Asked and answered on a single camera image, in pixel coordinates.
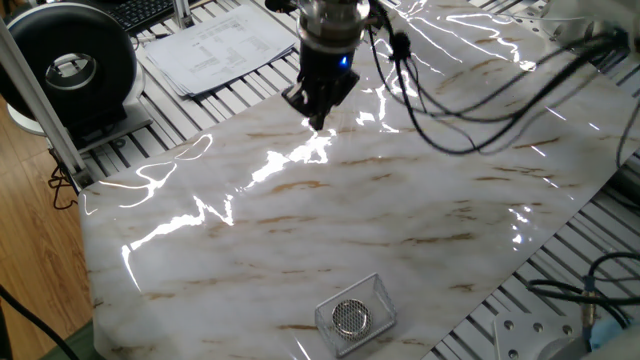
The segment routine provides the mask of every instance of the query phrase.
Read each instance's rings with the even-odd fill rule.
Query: wire bundle
[[[372,0],[371,4],[372,4],[373,13],[380,17],[384,29],[390,34],[389,44],[390,44],[391,49],[392,49],[392,55],[390,56],[389,59],[391,61],[393,61],[393,64],[394,64],[394,67],[395,67],[395,71],[398,74],[398,83],[400,85],[402,96],[398,97],[396,94],[394,94],[391,91],[390,86],[385,81],[385,77],[384,77],[384,74],[382,73],[382,68],[380,66],[380,60],[378,58],[378,53],[377,53],[376,47],[375,47],[375,42],[374,42],[374,38],[373,38],[373,30],[370,28],[369,29],[369,39],[371,40],[371,47],[372,47],[372,51],[373,51],[373,57],[374,57],[374,61],[375,61],[375,64],[376,64],[376,68],[378,70],[378,75],[382,79],[382,82],[384,83],[385,88],[391,93],[391,96],[396,101],[398,101],[398,102],[400,102],[400,103],[402,103],[402,104],[404,104],[406,106],[407,112],[408,112],[409,117],[411,119],[411,122],[413,123],[413,125],[414,125],[416,131],[418,132],[418,134],[420,135],[420,137],[422,137],[422,139],[425,142],[427,142],[430,146],[432,146],[436,150],[441,151],[441,152],[446,153],[446,154],[449,154],[449,155],[467,155],[467,154],[471,154],[471,153],[475,153],[475,152],[478,152],[478,153],[483,154],[483,155],[489,155],[489,154],[495,154],[496,152],[499,152],[501,150],[506,149],[508,146],[510,146],[513,142],[515,142],[522,135],[524,130],[526,130],[526,128],[528,128],[531,125],[531,123],[533,123],[533,121],[535,121],[535,119],[539,118],[542,114],[544,114],[544,111],[534,115],[525,124],[525,126],[522,129],[522,131],[518,135],[516,135],[513,139],[508,141],[506,145],[503,145],[503,146],[499,147],[497,150],[489,150],[489,151],[485,150],[488,146],[490,146],[492,144],[495,144],[497,141],[502,139],[507,134],[507,132],[509,130],[513,129],[516,124],[518,124],[520,121],[522,121],[524,116],[538,102],[540,102],[549,93],[551,93],[558,86],[560,86],[564,81],[566,81],[569,77],[571,77],[578,69],[580,69],[585,64],[589,63],[590,60],[592,60],[594,58],[597,58],[597,57],[601,57],[603,55],[609,55],[612,52],[617,52],[617,51],[624,50],[626,48],[626,46],[627,46],[626,35],[623,35],[623,34],[598,35],[598,36],[594,36],[591,39],[586,40],[586,41],[585,40],[579,40],[579,41],[575,41],[575,42],[572,42],[570,44],[567,44],[566,46],[563,46],[562,48],[559,48],[558,50],[556,50],[556,51],[544,56],[543,58],[541,58],[538,62],[536,62],[536,66],[543,65],[546,62],[548,62],[549,60],[553,59],[554,57],[556,57],[556,56],[562,54],[563,52],[565,52],[567,50],[570,50],[572,48],[582,47],[582,46],[586,46],[587,48],[582,54],[580,54],[572,62],[567,64],[537,94],[535,94],[533,96],[533,98],[531,98],[521,108],[519,108],[519,109],[517,109],[515,111],[512,111],[510,113],[507,113],[507,114],[504,114],[504,115],[501,115],[501,116],[497,116],[497,117],[480,118],[480,117],[472,116],[472,115],[470,115],[470,113],[475,111],[475,110],[478,110],[478,109],[482,108],[483,106],[487,105],[488,103],[490,103],[491,100],[495,99],[498,95],[502,94],[505,90],[509,89],[511,86],[513,86],[518,81],[522,80],[524,77],[526,77],[531,72],[530,71],[523,71],[523,72],[519,73],[518,75],[513,77],[509,82],[507,82],[506,84],[501,86],[499,89],[497,89],[493,93],[489,94],[487,97],[485,97],[484,99],[480,100],[476,104],[470,105],[470,106],[468,106],[468,107],[466,107],[466,108],[464,108],[462,110],[458,110],[458,111],[451,110],[451,109],[447,108],[446,106],[444,106],[443,104],[441,104],[437,99],[435,99],[431,94],[429,94],[429,92],[427,92],[420,85],[419,78],[418,78],[418,72],[417,72],[417,66],[413,62],[413,59],[411,58],[410,41],[409,41],[408,36],[406,34],[402,33],[402,32],[395,33],[393,31],[393,27],[392,27],[391,22],[389,20],[389,17],[388,17],[388,14],[386,12],[386,9],[377,0]],[[421,103],[422,108],[415,108],[411,104],[411,102],[409,100],[409,95],[407,94],[407,84],[405,83],[404,78],[401,76],[403,68],[409,74],[409,78],[411,79],[411,81],[415,84],[415,86],[418,89],[418,94],[419,94],[418,97],[420,99],[420,103]],[[568,96],[563,97],[563,99],[561,99],[561,101],[556,102],[554,104],[554,106],[557,106],[562,101],[565,101],[569,97],[575,95],[575,93],[577,93],[579,90],[581,90],[583,87],[585,87],[591,80],[593,80],[593,78],[595,78],[595,76],[590,77],[590,79],[588,81],[586,81],[585,83],[583,83],[582,85],[580,85],[576,89],[576,91],[572,91]],[[428,102],[430,102],[432,105],[434,105],[438,109],[438,111],[436,112],[436,111],[427,110],[423,98],[426,99]],[[418,120],[416,119],[416,113],[428,115],[431,118],[433,118],[434,120],[436,120],[437,122],[439,122],[439,123],[441,123],[441,124],[443,124],[445,126],[448,126],[449,128],[451,128],[452,130],[455,130],[458,133],[461,133],[462,135],[464,135],[469,140],[471,146],[468,147],[468,148],[453,149],[453,148],[449,148],[449,147],[447,147],[447,146],[445,146],[443,144],[440,144],[440,143],[434,141],[424,131],[424,129],[418,123]],[[449,124],[449,123],[445,122],[444,120],[442,120],[443,118],[450,118],[450,117],[457,118],[457,119],[460,119],[460,120],[464,120],[464,121],[467,121],[467,122],[473,122],[473,123],[484,123],[484,124],[504,123],[504,125],[495,134],[490,136],[488,139],[476,144],[473,141],[473,139],[471,138],[471,136],[469,134],[467,134],[466,132],[464,132],[462,129],[460,129],[460,128],[458,128],[458,127],[456,127],[456,126],[454,126],[452,124]]]
[[[622,329],[626,329],[631,321],[629,316],[620,308],[625,305],[639,305],[640,297],[629,298],[609,298],[596,288],[596,281],[602,282],[622,282],[622,281],[638,281],[640,277],[625,277],[619,279],[606,279],[595,276],[598,267],[605,261],[612,259],[632,259],[640,261],[640,254],[631,252],[615,252],[610,253],[596,259],[591,266],[587,275],[584,277],[584,289],[565,284],[555,280],[531,280],[527,283],[527,290],[543,297],[570,301],[580,304],[583,308],[583,316],[589,311],[595,315],[595,305],[602,307],[607,311],[620,325]],[[542,289],[541,286],[555,287],[561,291],[553,291]],[[591,328],[593,323],[589,323],[588,319],[583,318],[583,338],[588,342],[591,338]]]

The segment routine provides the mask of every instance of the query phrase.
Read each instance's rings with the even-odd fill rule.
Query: white desk
[[[486,330],[485,326],[487,324],[487,321],[485,320],[490,317],[488,316],[486,311],[489,311],[489,312],[491,312],[492,310],[501,311],[503,308],[507,308],[507,307],[511,307],[510,310],[512,311],[517,311],[518,309],[523,310],[523,308],[525,310],[532,310],[534,312],[535,311],[548,312],[549,311],[548,309],[551,309],[551,311],[554,311],[553,308],[546,306],[546,304],[544,303],[543,305],[540,305],[539,300],[537,300],[536,302],[536,300],[531,300],[526,296],[522,297],[523,295],[522,285],[521,284],[519,285],[517,281],[519,278],[526,279],[526,278],[532,278],[532,277],[540,277],[539,275],[544,275],[544,276],[547,275],[547,274],[538,274],[537,271],[539,271],[538,270],[539,268],[533,267],[534,265],[538,266],[539,264],[544,264],[544,268],[547,269],[545,271],[549,271],[549,269],[554,269],[558,273],[562,273],[562,271],[567,273],[566,267],[564,267],[564,265],[566,265],[567,263],[570,263],[571,269],[579,268],[581,266],[581,263],[580,263],[581,258],[576,259],[575,255],[572,255],[572,253],[575,253],[576,251],[573,251],[571,249],[571,244],[575,245],[575,243],[571,243],[571,241],[574,241],[574,240],[578,241],[576,239],[579,239],[579,237],[572,237],[573,233],[576,233],[576,230],[574,229],[580,228],[579,227],[580,224],[583,224],[582,225],[583,228],[581,228],[582,229],[581,231],[583,231],[583,233],[588,233],[588,231],[592,231],[592,232],[597,231],[598,221],[591,221],[593,219],[593,217],[591,216],[592,215],[595,216],[594,214],[596,214],[600,216],[601,219],[605,219],[605,220],[599,220],[599,221],[607,221],[606,220],[607,216],[610,217],[610,215],[607,215],[606,213],[604,215],[600,214],[599,211],[602,212],[603,208],[604,209],[609,209],[611,207],[615,208],[615,205],[611,204],[610,199],[607,199],[606,197],[604,199],[600,199],[594,202],[594,204],[597,204],[597,205],[593,205],[591,207],[585,208],[587,210],[583,209],[582,214],[584,215],[579,215],[572,220],[572,223],[574,224],[573,229],[570,228],[569,230],[561,230],[563,232],[559,233],[558,237],[552,239],[549,243],[547,243],[547,245],[545,245],[545,249],[543,251],[539,251],[538,253],[536,253],[536,255],[534,255],[534,257],[531,258],[530,262],[528,263],[529,267],[525,265],[524,267],[518,270],[519,277],[511,278],[510,281],[507,281],[507,283],[503,284],[500,291],[494,293],[491,297],[489,297],[486,300],[486,302],[481,305],[481,307],[476,309],[469,317],[467,317],[467,319],[459,327],[456,328],[456,330],[451,332],[451,334],[448,335],[447,338],[445,338],[445,342],[439,344],[438,347],[436,348],[436,349],[439,349],[439,354],[440,355],[446,354],[447,349],[449,349],[449,351],[453,349],[453,352],[455,352],[457,356],[464,358],[465,353],[467,354],[466,356],[472,356],[472,355],[469,355],[468,353],[469,349],[466,348],[466,347],[470,347],[472,349],[471,351],[475,352],[476,355],[480,354],[479,356],[481,358],[488,358],[486,356],[488,354],[487,353],[488,349],[490,350],[490,346],[487,345],[488,342],[486,342],[486,337],[483,341],[482,338],[478,340],[477,335],[475,337],[470,335],[471,332],[478,331],[477,326]],[[593,238],[602,239],[603,235],[598,235],[598,236],[592,235],[592,239]],[[602,248],[609,248],[609,249],[611,247],[615,247],[607,243],[606,241],[603,243],[602,246],[603,246]],[[621,243],[618,243],[618,246],[621,248],[625,247],[625,245],[622,245]],[[580,255],[582,256],[584,256],[583,254],[584,252],[586,251],[584,250],[582,250],[582,252],[578,251],[578,253],[580,253]],[[549,258],[549,256],[551,256],[549,254],[553,254],[553,256],[555,256],[556,254],[562,254],[562,256],[560,255],[558,256],[562,257],[563,259],[566,256],[571,260],[564,259],[562,261],[557,261],[557,260],[554,260],[553,256]]]

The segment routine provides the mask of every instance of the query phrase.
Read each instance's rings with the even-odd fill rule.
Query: marble surface
[[[463,0],[396,10],[423,85],[454,108],[554,49]],[[571,58],[535,69],[478,114],[513,109]],[[419,359],[615,172],[634,106],[598,77],[508,150],[451,157],[415,133],[366,45],[354,69],[358,86],[320,132],[275,96],[80,194],[107,359],[330,359],[314,309],[373,272],[398,322],[348,358]],[[438,141],[468,146],[421,122]],[[476,139],[495,131],[453,122]]]

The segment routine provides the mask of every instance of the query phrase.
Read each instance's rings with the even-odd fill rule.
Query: metal slotted table
[[[531,0],[471,0],[471,4],[492,13],[537,15],[545,4]],[[241,4],[256,6],[295,34],[297,12],[274,14],[263,1],[217,0],[193,9],[196,23],[223,14]],[[522,21],[540,36],[537,23]],[[171,34],[178,31],[173,20],[151,27],[142,33]],[[144,49],[137,50],[138,63],[146,75],[141,104],[153,123],[122,136],[83,155],[94,178],[102,179],[136,165],[141,160],[181,144],[200,130],[215,126],[231,116],[277,95],[292,84],[299,70],[298,52],[267,64],[193,99],[177,96],[160,71],[146,59]],[[631,96],[640,95],[640,65],[629,58],[610,60],[603,71]],[[621,170],[640,184],[640,157],[632,156]],[[540,316],[579,316],[577,305],[549,300],[529,293],[525,282],[553,279],[581,287],[581,276],[597,257],[612,251],[637,251],[640,247],[640,217],[620,205],[624,199],[606,186],[558,231],[540,250],[507,281],[483,301],[425,357],[436,359],[496,359],[493,320],[504,312],[531,313]],[[608,263],[599,276],[608,278],[638,276],[640,266]],[[610,297],[639,296],[640,283],[603,283],[600,290]]]

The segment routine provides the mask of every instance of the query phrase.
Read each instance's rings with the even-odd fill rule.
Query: wire mesh
[[[372,274],[316,307],[325,344],[342,357],[396,322],[396,309],[378,274]]]

